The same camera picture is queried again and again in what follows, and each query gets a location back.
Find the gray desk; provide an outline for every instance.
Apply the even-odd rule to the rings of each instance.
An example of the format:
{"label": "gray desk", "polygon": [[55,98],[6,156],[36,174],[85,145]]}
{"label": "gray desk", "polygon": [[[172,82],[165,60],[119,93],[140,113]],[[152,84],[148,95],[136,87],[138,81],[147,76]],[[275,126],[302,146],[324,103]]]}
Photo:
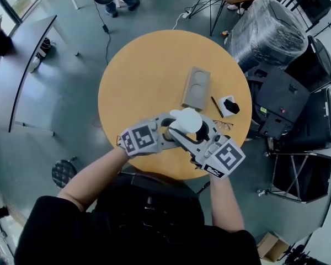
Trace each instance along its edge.
{"label": "gray desk", "polygon": [[52,131],[30,128],[24,123],[15,122],[16,106],[28,67],[37,52],[42,52],[40,46],[52,27],[77,55],[78,52],[73,49],[54,15],[37,22],[24,22],[20,25],[12,36],[13,49],[0,59],[0,127],[7,132],[54,135]]}

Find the gray-green floor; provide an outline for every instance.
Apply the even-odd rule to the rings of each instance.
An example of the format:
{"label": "gray-green floor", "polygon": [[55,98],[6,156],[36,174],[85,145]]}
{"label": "gray-green floor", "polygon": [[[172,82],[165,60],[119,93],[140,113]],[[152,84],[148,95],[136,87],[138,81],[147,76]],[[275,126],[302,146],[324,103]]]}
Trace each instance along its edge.
{"label": "gray-green floor", "polygon": [[[71,0],[44,0],[28,17],[36,20],[57,14],[62,28],[81,53],[73,56],[52,30],[49,37],[55,43],[54,48],[24,83],[16,120],[53,130],[56,135],[8,134],[0,130],[0,190],[24,216],[29,215],[39,196],[58,193],[51,179],[55,161],[77,156],[81,169],[111,149],[100,127],[97,103],[99,82],[106,67],[108,36],[102,29],[93,1],[76,1],[80,10],[74,9]],[[116,19],[107,16],[99,6],[112,36],[108,59],[140,35],[171,29],[184,7],[196,1],[141,0],[139,9],[134,12],[126,7],[119,9]],[[219,33],[230,30],[239,17],[225,8],[213,37],[209,37],[209,14],[207,9],[190,20],[180,19],[177,29],[193,31],[222,45]],[[256,239],[267,231],[274,231],[288,242],[294,242],[321,224],[328,198],[308,205],[270,196],[258,198],[256,189],[267,187],[272,174],[272,162],[262,156],[265,150],[264,140],[244,143],[247,158],[231,175],[234,191],[246,228]],[[206,176],[186,183],[198,190],[207,180]],[[207,224],[211,223],[209,195],[207,189],[200,196]]]}

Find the pen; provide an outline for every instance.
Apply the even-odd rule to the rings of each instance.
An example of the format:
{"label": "pen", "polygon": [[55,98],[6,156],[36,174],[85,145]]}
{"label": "pen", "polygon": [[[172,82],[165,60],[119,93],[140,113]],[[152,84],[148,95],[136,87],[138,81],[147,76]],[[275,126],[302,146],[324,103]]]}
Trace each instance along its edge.
{"label": "pen", "polygon": [[214,105],[216,106],[218,112],[220,112],[221,117],[223,118],[223,114],[222,114],[222,112],[221,112],[221,110],[220,110],[220,107],[218,107],[218,105],[217,105],[215,99],[214,99],[212,96],[211,96],[211,99],[212,99],[212,102],[214,103]]}

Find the black shoe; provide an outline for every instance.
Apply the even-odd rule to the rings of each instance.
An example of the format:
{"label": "black shoe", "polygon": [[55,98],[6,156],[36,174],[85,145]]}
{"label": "black shoe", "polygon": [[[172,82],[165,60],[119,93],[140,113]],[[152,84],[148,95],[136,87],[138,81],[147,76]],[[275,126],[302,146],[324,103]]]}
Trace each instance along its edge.
{"label": "black shoe", "polygon": [[129,11],[135,10],[138,7],[138,5],[140,5],[140,0],[135,0],[135,4],[129,7]]}

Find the stool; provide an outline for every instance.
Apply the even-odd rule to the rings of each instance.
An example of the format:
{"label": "stool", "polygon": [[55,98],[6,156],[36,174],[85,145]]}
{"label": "stool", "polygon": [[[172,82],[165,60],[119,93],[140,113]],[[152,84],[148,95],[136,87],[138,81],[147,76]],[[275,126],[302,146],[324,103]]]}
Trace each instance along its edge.
{"label": "stool", "polygon": [[69,181],[77,174],[74,165],[71,163],[76,160],[77,157],[72,157],[70,160],[59,160],[57,161],[52,170],[51,176],[55,184],[59,188],[64,188]]}

